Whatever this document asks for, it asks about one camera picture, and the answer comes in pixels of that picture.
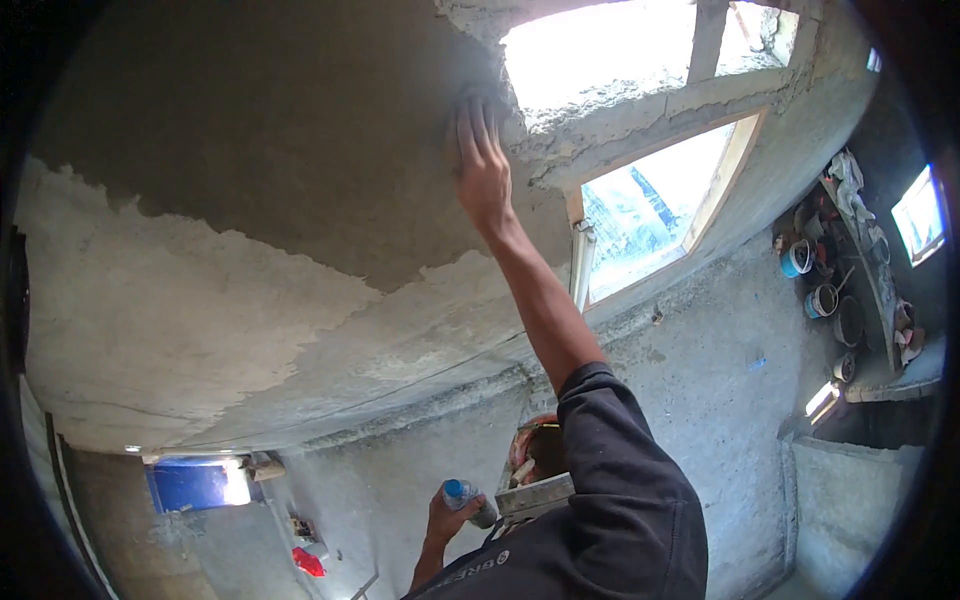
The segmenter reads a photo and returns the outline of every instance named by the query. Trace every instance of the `blue bucket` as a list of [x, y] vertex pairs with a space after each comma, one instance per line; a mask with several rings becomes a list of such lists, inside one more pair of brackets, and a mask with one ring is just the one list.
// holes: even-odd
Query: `blue bucket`
[[836, 308], [837, 289], [829, 283], [818, 285], [804, 300], [804, 312], [810, 319], [829, 317]]
[[[804, 258], [804, 262], [801, 263], [800, 254], [803, 253], [804, 250], [806, 250], [806, 258]], [[784, 275], [791, 279], [803, 275], [809, 271], [812, 266], [813, 252], [810, 251], [810, 243], [806, 240], [800, 240], [780, 257], [780, 269]]]

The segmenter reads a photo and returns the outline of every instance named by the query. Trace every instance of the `sleeve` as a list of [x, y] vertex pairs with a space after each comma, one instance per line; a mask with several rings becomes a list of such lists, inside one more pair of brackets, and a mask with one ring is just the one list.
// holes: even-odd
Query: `sleeve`
[[606, 364], [588, 363], [561, 388], [558, 418], [583, 583], [598, 595], [703, 598], [700, 499], [654, 442], [630, 390]]

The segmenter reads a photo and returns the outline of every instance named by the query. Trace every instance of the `shelf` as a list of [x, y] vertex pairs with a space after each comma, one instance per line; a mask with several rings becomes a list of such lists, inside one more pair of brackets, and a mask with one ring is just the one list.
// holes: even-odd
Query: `shelf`
[[[819, 176], [819, 181], [827, 190], [830, 200], [834, 206], [839, 206], [837, 202], [837, 186], [832, 180], [824, 178], [823, 174]], [[890, 273], [890, 266], [876, 260], [870, 252], [873, 242], [870, 241], [869, 234], [864, 225], [849, 216], [843, 210], [837, 208], [840, 218], [850, 233], [850, 238], [856, 251], [859, 254], [860, 263], [870, 281], [870, 288], [877, 313], [880, 316], [880, 329], [883, 331], [884, 350], [887, 357], [887, 366], [891, 373], [899, 373], [900, 368], [900, 348], [894, 342], [894, 317], [897, 314], [897, 289], [894, 286], [893, 276]]]

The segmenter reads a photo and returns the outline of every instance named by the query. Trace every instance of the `red plastic bag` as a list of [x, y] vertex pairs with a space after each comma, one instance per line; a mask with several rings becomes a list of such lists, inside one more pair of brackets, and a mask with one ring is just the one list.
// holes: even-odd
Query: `red plastic bag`
[[314, 577], [323, 577], [326, 575], [324, 566], [320, 564], [320, 559], [310, 554], [303, 548], [294, 548], [294, 563], [304, 573], [309, 573]]

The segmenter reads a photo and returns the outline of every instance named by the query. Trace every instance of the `glass pane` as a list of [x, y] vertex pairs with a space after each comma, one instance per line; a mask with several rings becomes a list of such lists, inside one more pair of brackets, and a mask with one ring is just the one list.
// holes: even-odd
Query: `glass pane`
[[734, 126], [701, 133], [581, 186], [597, 236], [591, 302], [684, 255], [684, 237]]
[[930, 180], [929, 166], [920, 173], [891, 212], [911, 261], [918, 263], [924, 251], [938, 244], [944, 234], [944, 222]]

